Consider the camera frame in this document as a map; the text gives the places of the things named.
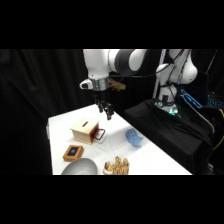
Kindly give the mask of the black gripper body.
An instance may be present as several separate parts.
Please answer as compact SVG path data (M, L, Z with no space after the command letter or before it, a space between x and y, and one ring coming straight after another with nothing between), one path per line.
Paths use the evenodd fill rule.
M109 91L95 91L94 92L95 102L99 104L108 104L109 103Z

